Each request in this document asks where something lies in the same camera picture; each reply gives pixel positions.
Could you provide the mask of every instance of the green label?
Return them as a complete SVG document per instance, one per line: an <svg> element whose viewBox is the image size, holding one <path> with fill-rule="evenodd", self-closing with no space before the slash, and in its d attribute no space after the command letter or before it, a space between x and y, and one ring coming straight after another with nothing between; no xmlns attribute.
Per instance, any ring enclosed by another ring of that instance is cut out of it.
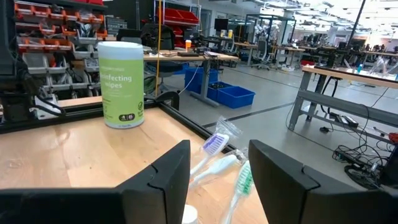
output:
<svg viewBox="0 0 398 224"><path fill-rule="evenodd" d="M144 116L144 61L99 59L104 117L127 127Z"/></svg>

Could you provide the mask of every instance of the computer monitor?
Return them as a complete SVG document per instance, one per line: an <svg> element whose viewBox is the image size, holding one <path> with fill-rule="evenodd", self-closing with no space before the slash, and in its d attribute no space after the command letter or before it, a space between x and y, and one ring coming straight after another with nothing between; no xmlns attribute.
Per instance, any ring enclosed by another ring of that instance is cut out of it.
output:
<svg viewBox="0 0 398 224"><path fill-rule="evenodd" d="M228 30L228 19L215 19L214 29L217 31Z"/></svg>

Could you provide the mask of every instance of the blue storage bin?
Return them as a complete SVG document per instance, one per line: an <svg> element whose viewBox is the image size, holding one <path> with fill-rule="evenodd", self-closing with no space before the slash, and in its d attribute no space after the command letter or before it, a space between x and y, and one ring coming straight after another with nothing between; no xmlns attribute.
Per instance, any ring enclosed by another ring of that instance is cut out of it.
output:
<svg viewBox="0 0 398 224"><path fill-rule="evenodd" d="M232 86L221 89L218 92L217 100L222 105L235 109L242 106L252 105L255 94L256 93L240 86Z"/></svg>
<svg viewBox="0 0 398 224"><path fill-rule="evenodd" d="M186 69L189 68L189 63L184 63L182 65L182 70L174 72L174 75L183 75L185 74Z"/></svg>
<svg viewBox="0 0 398 224"><path fill-rule="evenodd" d="M185 69L185 84L184 87L187 88L188 91L193 91L195 93L200 94L200 89L201 89L201 79L203 76L203 68L198 68L198 71L195 75L197 68L187 68ZM191 81L193 75L195 77L193 78L191 84L188 85L188 83ZM209 83L217 82L218 81L218 71L211 69L210 70L210 77L209 77Z"/></svg>
<svg viewBox="0 0 398 224"><path fill-rule="evenodd" d="M230 85L230 84L228 84L228 83L225 83L225 82L213 82L213 83L209 83L209 88L207 89L207 98L209 98L209 99L211 99L211 100L214 100L214 101L218 102L218 92L219 92L220 90L225 89L225 88L214 89L214 88L210 87L212 84L215 84L215 83L222 83L223 85L226 86L225 88L232 87L232 85Z"/></svg>

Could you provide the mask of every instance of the wooden tabletop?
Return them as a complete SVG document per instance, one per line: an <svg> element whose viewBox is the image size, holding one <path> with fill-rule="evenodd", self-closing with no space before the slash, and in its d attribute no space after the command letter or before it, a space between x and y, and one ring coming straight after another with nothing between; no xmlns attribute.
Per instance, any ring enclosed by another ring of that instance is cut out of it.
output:
<svg viewBox="0 0 398 224"><path fill-rule="evenodd" d="M160 60L161 61L204 61L210 59L209 56L199 56L199 57L180 57L174 56L177 52L185 52L183 50L161 50L160 51ZM217 55L218 60L239 60L237 57L229 56L225 54L219 53L211 53L212 55ZM157 55L144 55L144 61L153 62L157 61Z"/></svg>
<svg viewBox="0 0 398 224"><path fill-rule="evenodd" d="M115 187L184 139L191 142L191 166L198 162L202 138L159 108L144 116L142 125L125 130L95 118L0 135L0 189ZM189 191L187 203L197 208L201 223L219 223L238 170ZM267 223L255 189L233 223Z"/></svg>
<svg viewBox="0 0 398 224"><path fill-rule="evenodd" d="M335 71L330 71L330 70L324 70L324 69L319 69L319 68L314 68L314 66L304 66L303 67L303 72L312 72L312 73L317 73L321 75L328 75L332 77L337 77L337 78L343 78L345 80L353 80L357 82L364 82L368 84L373 84L377 86L384 86L384 87L389 87L389 88L398 88L398 82L389 82L389 81L383 81L383 80L376 80L373 78L368 78L365 76L359 76L359 75L365 75L365 71L361 73L357 73L353 69L348 69L348 68L334 68ZM350 72L350 73L357 73L357 75L348 75L342 72Z"/></svg>
<svg viewBox="0 0 398 224"><path fill-rule="evenodd" d="M248 48L257 48L257 45L255 45L255 44L245 44L245 43L235 42L235 45L241 46L241 47L248 47Z"/></svg>
<svg viewBox="0 0 398 224"><path fill-rule="evenodd" d="M309 46L299 46L299 48L301 49L305 49L305 50L316 50L316 47L309 47Z"/></svg>
<svg viewBox="0 0 398 224"><path fill-rule="evenodd" d="M294 47L283 47L283 46L279 46L279 47L277 47L277 49L280 49L280 50L291 50L291 51L298 51L298 52L304 52L305 51L304 49L297 49L297 48L294 48Z"/></svg>
<svg viewBox="0 0 398 224"><path fill-rule="evenodd" d="M364 51L363 53L366 53L366 54L374 54L374 55L382 55L382 56L398 57L398 54L385 53L385 52L369 52L369 51Z"/></svg>

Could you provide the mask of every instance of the workbench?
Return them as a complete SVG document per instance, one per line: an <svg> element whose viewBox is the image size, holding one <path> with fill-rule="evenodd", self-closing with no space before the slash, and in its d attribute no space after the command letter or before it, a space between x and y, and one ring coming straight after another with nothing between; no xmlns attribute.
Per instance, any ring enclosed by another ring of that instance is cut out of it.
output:
<svg viewBox="0 0 398 224"><path fill-rule="evenodd" d="M209 84L209 74L210 72L210 60L239 60L237 57L219 54L219 53L211 53L216 57L216 59L210 58L209 56L199 56L199 57L180 57L177 55L177 52L184 52L181 50L161 50L159 61L176 61L176 62L203 62L203 69L206 72L203 72L203 78L201 83L201 92L200 94L195 92L190 92L191 96L195 97L196 99L209 104L211 106L217 107L220 104L207 98L207 91L208 91L208 84ZM156 62L158 60L157 54L145 54L144 61L145 62ZM83 61L73 62L73 64L77 67L84 66Z"/></svg>
<svg viewBox="0 0 398 224"><path fill-rule="evenodd" d="M160 100L144 103L142 125L112 129L104 123L98 100L60 101L68 114L79 112L79 118L30 124L23 129L34 129L0 135L0 189L115 187L182 140L189 139L192 154L197 153L212 134ZM238 170L188 192L187 204L196 207L201 223L219 223L237 174ZM267 223L255 189L236 209L233 223Z"/></svg>
<svg viewBox="0 0 398 224"><path fill-rule="evenodd" d="M364 51L365 54L365 59L363 60L363 65L365 66L366 60L368 59L369 55L378 55L380 57L398 57L398 54L391 54L391 53L385 53L385 52L370 52L370 51Z"/></svg>
<svg viewBox="0 0 398 224"><path fill-rule="evenodd" d="M342 100L339 98L334 98L331 96L322 95L322 90L325 85L325 81L327 76L329 77L336 77L342 78L346 80L353 80L363 83L369 83L372 85L377 86L384 86L389 88L398 88L398 80L397 75L389 75L387 77L381 77L379 74L371 74L369 75L368 72L361 71L357 72L356 70L348 69L348 68L337 68L337 69L330 69L325 70L321 68L316 68L314 66L304 66L303 67L303 78L300 84L300 89L297 93L297 97L295 100L295 104L292 110L292 116L290 118L289 129L294 130L295 125L297 124L297 120L300 115L307 115L307 121L311 121L312 118L320 119L322 121L326 121L333 125L341 126L344 128L349 129L350 131L355 131L357 133L363 133L361 128L355 129L344 126L341 123L332 121L324 116L317 115L317 106L323 105L326 107L330 107L336 109L338 111L342 111L345 113L353 114L355 116L359 116L365 119L373 120L378 123L386 124L389 126L393 126L398 128L398 115L395 113L370 108L364 105L360 105L357 103L353 103L350 101ZM313 73L320 75L320 78L317 83L317 87L315 91L309 91L308 85L310 83L310 79ZM302 108L303 102L309 101L311 105L306 108ZM390 143L388 137L380 136L380 133L372 133L366 130L364 135L367 134L369 137L377 139L379 141L385 141Z"/></svg>
<svg viewBox="0 0 398 224"><path fill-rule="evenodd" d="M235 43L235 45L238 46L238 47L245 47L245 48L250 50L249 58L248 58L248 66L250 66L251 65L251 58L252 58L252 55L253 55L253 50L257 49L257 45L255 45L255 44L245 44L245 43L239 43L239 42Z"/></svg>

